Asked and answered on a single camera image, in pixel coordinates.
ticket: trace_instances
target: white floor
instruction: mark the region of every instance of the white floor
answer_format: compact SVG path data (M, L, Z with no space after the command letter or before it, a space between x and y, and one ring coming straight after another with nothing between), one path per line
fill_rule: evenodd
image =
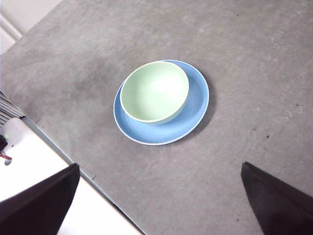
M0 201L64 169L68 164L20 119L10 119L2 128L8 141L0 158ZM141 234L82 177L72 205L58 235Z

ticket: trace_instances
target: vent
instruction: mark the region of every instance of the vent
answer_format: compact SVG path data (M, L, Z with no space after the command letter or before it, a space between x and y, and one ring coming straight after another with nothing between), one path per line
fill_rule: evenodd
M10 118L21 118L24 115L16 108L12 102L0 92L0 127L2 127Z

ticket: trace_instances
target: plate rim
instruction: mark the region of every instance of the plate rim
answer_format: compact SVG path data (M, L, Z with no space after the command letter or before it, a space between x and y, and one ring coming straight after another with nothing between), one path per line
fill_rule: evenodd
M186 63L186 62L180 61L180 60L158 60L158 61L167 61L167 62L174 61L174 62L183 63L183 64L185 64L185 65L187 65L187 66L190 66L190 67L191 67L192 69L194 69L197 73L199 73L199 74L201 75L202 79L205 81L205 87L206 87L206 90L207 90L207 94L208 94L208 95L207 95L207 99L206 99L205 109L204 109L204 111L203 111L201 117L199 118L199 120L197 121L197 123L196 123L192 128L190 128L187 132L185 132L183 135L178 136L177 138L172 139L172 140L169 140L169 141L166 141L166 142L159 142L159 143L142 142L142 141L136 140L136 139L134 139L133 137L127 135L127 134L123 131L123 129L120 127L120 125L118 124L118 121L117 121L117 119L116 119L116 114L115 114L116 98L117 98L117 94L118 94L119 90L121 89L121 87L123 86L123 84L124 84L124 82L125 82L125 80L124 80L124 81L122 82L122 84L119 86L119 88L118 88L118 90L117 90L117 92L116 92L116 94L115 94L115 98L114 98L114 102L113 102L113 115L114 115L114 120L115 120L115 123L116 123L117 127L118 127L119 130L124 134L124 136L126 136L127 138L131 139L131 140L134 141L134 142L137 142L137 143L140 143L140 144L144 144L144 145L154 145L154 146L156 146L156 145L169 144L169 143L173 143L173 142L175 142L175 141L178 141L178 140L182 139L183 137L185 137L186 135L188 135L190 132L192 132L192 131L198 126L198 124L199 124L199 123L201 122L201 120L203 119L203 117L204 117L204 115L205 115L205 113L206 113L206 111L207 111L207 107L208 107L208 105L209 105L209 100L210 100L209 86L208 86L208 84L207 84L207 82L206 82L206 79L205 79L205 77L203 76L203 74L202 74L196 67L194 67L194 66L192 66L192 65L190 65L190 64L188 64L188 63Z

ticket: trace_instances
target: red wire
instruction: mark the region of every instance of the red wire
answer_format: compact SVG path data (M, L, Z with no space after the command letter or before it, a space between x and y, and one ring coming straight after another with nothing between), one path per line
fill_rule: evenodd
M0 157L3 157L4 159L7 159L7 160L11 160L12 158L8 157L8 156L5 156L5 155L2 155L0 154Z

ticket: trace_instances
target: white surface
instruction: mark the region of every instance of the white surface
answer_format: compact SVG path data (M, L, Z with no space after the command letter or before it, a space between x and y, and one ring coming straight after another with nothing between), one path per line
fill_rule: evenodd
M8 141L4 151L12 157L12 163L5 166L4 159L0 158L0 200L13 196L68 166L18 118L9 120L2 128L2 134ZM140 233L81 177L58 235L87 234Z
M0 29L0 40L1 40L1 49L0 53L5 53L15 42L16 40L1 26Z
M62 0L1 0L1 54Z
M1 0L1 13L25 34L61 0Z

